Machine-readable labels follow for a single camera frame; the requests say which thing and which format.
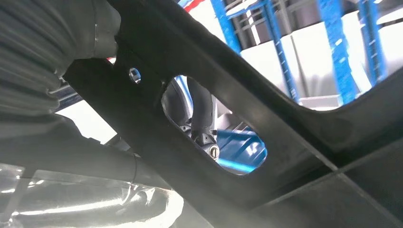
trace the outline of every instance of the black frame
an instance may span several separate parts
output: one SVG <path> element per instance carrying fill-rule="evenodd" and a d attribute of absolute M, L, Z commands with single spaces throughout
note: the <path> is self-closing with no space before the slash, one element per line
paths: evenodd
<path fill-rule="evenodd" d="M 212 225 L 266 227 L 256 208 L 337 178 L 403 227 L 346 174 L 402 144 L 403 69 L 356 101 L 317 112 L 286 97 L 173 1 L 109 3 L 122 18 L 115 65 L 76 60 L 64 78 Z M 132 67 L 142 75 L 138 85 L 128 76 Z M 197 80 L 257 132 L 269 149 L 261 167 L 245 176 L 226 172 L 166 118 L 161 97 L 177 75 Z"/>

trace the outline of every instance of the black hose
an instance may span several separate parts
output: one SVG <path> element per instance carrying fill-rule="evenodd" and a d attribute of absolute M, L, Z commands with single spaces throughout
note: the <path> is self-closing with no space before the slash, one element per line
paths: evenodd
<path fill-rule="evenodd" d="M 0 1 L 0 138 L 63 122 L 49 91 L 74 59 L 114 56 L 119 26 L 106 0 Z"/>

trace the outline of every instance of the blue metal rack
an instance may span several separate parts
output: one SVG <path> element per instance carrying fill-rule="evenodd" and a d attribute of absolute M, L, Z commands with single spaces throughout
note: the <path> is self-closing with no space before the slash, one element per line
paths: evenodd
<path fill-rule="evenodd" d="M 317 0 L 317 4 L 332 50 L 336 87 L 341 96 L 342 104 L 347 104 L 355 99 L 357 89 L 348 62 L 348 44 L 341 21 L 340 0 Z"/>
<path fill-rule="evenodd" d="M 384 53 L 379 38 L 379 26 L 376 23 L 378 11 L 374 0 L 360 0 L 358 8 L 368 60 L 369 79 L 371 85 L 374 86 L 387 77 Z"/>
<path fill-rule="evenodd" d="M 269 30 L 271 37 L 273 37 L 273 41 L 278 55 L 278 60 L 281 63 L 281 69 L 283 72 L 284 81 L 286 83 L 288 95 L 289 97 L 291 97 L 291 99 L 293 99 L 298 103 L 299 96 L 295 86 L 294 78 L 292 77 L 290 68 L 288 66 L 283 45 L 281 43 L 281 33 L 278 27 L 276 16 L 274 14 L 273 4 L 271 3 L 271 1 L 269 0 L 257 1 L 255 4 L 248 6 L 246 9 L 241 9 L 240 11 L 230 15 L 227 15 L 227 13 L 225 12 L 224 2 L 222 2 L 221 0 L 211 0 L 211 4 L 216 13 L 216 16 L 218 18 L 218 21 L 220 23 L 221 29 L 224 33 L 224 37 L 225 40 L 227 41 L 228 46 L 238 54 L 241 52 L 242 49 L 240 47 L 238 38 L 235 35 L 235 30 L 230 19 L 243 15 L 249 10 L 254 9 L 262 10 L 263 17 L 265 18 L 266 21 L 266 26 Z"/>

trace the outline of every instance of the white panel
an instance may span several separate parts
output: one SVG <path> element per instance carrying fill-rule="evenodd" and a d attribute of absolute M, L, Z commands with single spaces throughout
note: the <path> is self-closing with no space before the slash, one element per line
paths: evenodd
<path fill-rule="evenodd" d="M 116 135 L 112 127 L 85 101 L 62 109 L 57 114 L 73 120 L 84 137 L 96 139 L 101 144 L 105 144 Z"/>

